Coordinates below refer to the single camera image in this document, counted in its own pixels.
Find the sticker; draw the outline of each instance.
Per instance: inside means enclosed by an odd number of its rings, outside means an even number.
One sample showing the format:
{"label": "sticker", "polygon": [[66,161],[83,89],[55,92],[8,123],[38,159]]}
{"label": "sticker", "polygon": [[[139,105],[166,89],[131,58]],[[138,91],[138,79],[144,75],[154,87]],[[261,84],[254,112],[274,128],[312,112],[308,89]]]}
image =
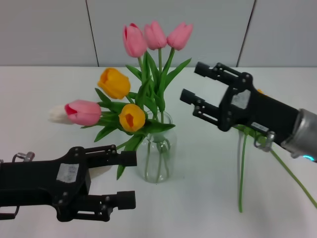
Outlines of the sticker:
{"label": "sticker", "polygon": [[76,182],[79,164],[60,164],[56,180],[72,183]]}
{"label": "sticker", "polygon": [[253,123],[251,124],[251,126],[253,126],[253,127],[257,128],[257,129],[260,129],[260,130],[262,130],[262,131],[265,131],[265,132],[268,131],[268,128],[267,128],[267,127],[265,127],[265,126],[263,126],[263,125],[260,125],[260,124],[258,124],[258,123],[256,123],[256,122],[253,122]]}
{"label": "sticker", "polygon": [[246,109],[249,102],[250,95],[251,95],[251,92],[249,90],[245,90],[241,93],[238,93],[237,95],[233,95],[231,104],[241,109]]}

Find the white wall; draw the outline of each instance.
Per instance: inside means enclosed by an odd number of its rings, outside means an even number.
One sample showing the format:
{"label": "white wall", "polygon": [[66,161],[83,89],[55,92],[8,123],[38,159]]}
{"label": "white wall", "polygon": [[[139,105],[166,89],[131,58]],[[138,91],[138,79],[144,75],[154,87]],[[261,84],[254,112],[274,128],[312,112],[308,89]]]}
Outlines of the white wall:
{"label": "white wall", "polygon": [[[210,65],[235,66],[254,0],[88,0],[100,66],[137,65],[123,47],[123,25],[142,27],[157,20],[168,35],[180,22],[194,24],[186,48],[177,52],[173,65],[192,57]],[[166,60],[169,49],[163,51]]]}
{"label": "white wall", "polygon": [[317,0],[258,0],[239,66],[317,66]]}
{"label": "white wall", "polygon": [[97,66],[85,0],[1,0],[0,65]]}

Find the clear glass vase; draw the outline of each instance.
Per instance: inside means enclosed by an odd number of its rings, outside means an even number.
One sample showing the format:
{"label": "clear glass vase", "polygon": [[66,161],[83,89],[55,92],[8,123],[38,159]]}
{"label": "clear glass vase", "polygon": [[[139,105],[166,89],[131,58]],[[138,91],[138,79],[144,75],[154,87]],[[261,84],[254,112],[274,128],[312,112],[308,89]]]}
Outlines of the clear glass vase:
{"label": "clear glass vase", "polygon": [[[172,117],[163,113],[163,123],[172,124]],[[138,171],[147,182],[159,183],[168,180],[174,171],[177,137],[174,129],[149,134],[137,149]]]}

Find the white table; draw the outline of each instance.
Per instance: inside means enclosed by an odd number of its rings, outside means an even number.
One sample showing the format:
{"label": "white table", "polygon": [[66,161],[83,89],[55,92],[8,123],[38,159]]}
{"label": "white table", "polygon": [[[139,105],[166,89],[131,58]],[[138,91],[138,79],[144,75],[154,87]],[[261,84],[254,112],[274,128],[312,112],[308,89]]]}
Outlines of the white table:
{"label": "white table", "polygon": [[[75,99],[97,101],[94,91],[104,68],[0,67],[0,151],[9,162],[17,152],[34,151],[35,160],[52,160],[73,146],[120,144],[122,132],[93,143],[99,127],[48,122],[48,110]],[[128,70],[132,90],[139,80]],[[267,95],[295,108],[317,113],[317,68],[239,68],[254,76]],[[2,238],[315,238],[317,210],[270,155],[252,146],[245,160],[244,212],[238,211],[239,133],[227,133],[192,116],[193,107],[179,100],[186,88],[214,105],[226,86],[183,70],[165,94],[178,136],[173,177],[161,184],[140,179],[127,168],[116,181],[116,166],[92,179],[90,194],[135,190],[134,210],[114,210],[108,223],[73,220],[61,223],[50,206],[21,207],[15,220],[0,221]],[[274,149],[317,199],[317,165],[290,159]]]}

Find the pink tulip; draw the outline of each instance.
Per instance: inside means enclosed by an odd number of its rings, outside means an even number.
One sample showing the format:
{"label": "pink tulip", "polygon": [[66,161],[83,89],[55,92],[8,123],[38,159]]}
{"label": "pink tulip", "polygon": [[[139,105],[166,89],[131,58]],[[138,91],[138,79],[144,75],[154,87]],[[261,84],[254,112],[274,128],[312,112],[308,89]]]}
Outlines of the pink tulip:
{"label": "pink tulip", "polygon": [[178,51],[183,49],[192,34],[193,27],[193,24],[186,25],[185,22],[180,23],[167,37],[168,45]]}
{"label": "pink tulip", "polygon": [[142,31],[136,24],[123,28],[123,44],[128,55],[131,57],[141,57],[147,51],[147,43],[143,38]]}
{"label": "pink tulip", "polygon": [[68,119],[79,125],[94,125],[99,121],[101,108],[97,103],[76,100],[65,105]]}
{"label": "pink tulip", "polygon": [[166,46],[166,36],[157,21],[153,21],[151,25],[146,24],[144,33],[148,47],[151,50],[161,49]]}

